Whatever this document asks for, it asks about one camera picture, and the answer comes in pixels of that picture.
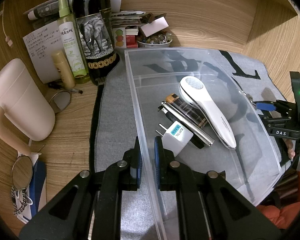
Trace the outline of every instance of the orange jacket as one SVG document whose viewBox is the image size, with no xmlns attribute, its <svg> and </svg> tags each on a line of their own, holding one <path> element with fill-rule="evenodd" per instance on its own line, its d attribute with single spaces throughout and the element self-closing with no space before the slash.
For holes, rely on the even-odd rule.
<svg viewBox="0 0 300 240">
<path fill-rule="evenodd" d="M 257 208 L 278 228 L 286 229 L 300 211 L 300 172 L 298 172 L 298 202 L 282 209 L 262 205 L 258 205 Z"/>
</svg>

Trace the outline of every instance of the stack of papers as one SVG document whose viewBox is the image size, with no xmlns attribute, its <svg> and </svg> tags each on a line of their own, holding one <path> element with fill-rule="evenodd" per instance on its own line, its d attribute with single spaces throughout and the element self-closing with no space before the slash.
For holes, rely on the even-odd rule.
<svg viewBox="0 0 300 240">
<path fill-rule="evenodd" d="M 111 25 L 113 28 L 141 26 L 140 18 L 145 15 L 142 11 L 121 11 L 111 14 Z"/>
<path fill-rule="evenodd" d="M 128 26 L 126 27 L 126 35 L 138 35 L 138 26 Z"/>
</svg>

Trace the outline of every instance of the paper sheet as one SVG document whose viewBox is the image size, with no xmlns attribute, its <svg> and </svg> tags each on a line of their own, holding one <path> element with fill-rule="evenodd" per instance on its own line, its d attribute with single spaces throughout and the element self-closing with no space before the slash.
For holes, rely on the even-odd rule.
<svg viewBox="0 0 300 240">
<path fill-rule="evenodd" d="M 111 12 L 120 12 L 121 0 L 110 0 Z"/>
<path fill-rule="evenodd" d="M 57 21 L 41 27 L 23 37 L 31 61 L 42 83 L 60 79 L 51 53 L 63 49 Z"/>
</svg>

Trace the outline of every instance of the elephant label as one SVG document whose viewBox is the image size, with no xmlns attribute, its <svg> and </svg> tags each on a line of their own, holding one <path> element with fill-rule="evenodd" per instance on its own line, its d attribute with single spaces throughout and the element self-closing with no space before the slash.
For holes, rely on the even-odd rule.
<svg viewBox="0 0 300 240">
<path fill-rule="evenodd" d="M 97 59 L 114 51 L 101 13 L 77 18 L 80 39 L 86 59 Z"/>
</svg>

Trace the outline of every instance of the white beauty device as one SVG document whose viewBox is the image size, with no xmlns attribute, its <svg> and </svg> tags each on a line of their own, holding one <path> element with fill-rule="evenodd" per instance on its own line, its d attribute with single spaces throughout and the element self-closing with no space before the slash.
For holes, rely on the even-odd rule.
<svg viewBox="0 0 300 240">
<path fill-rule="evenodd" d="M 237 143 L 232 129 L 201 80 L 186 76 L 179 83 L 179 91 L 184 101 L 201 110 L 221 142 L 228 149 L 235 149 Z"/>
</svg>

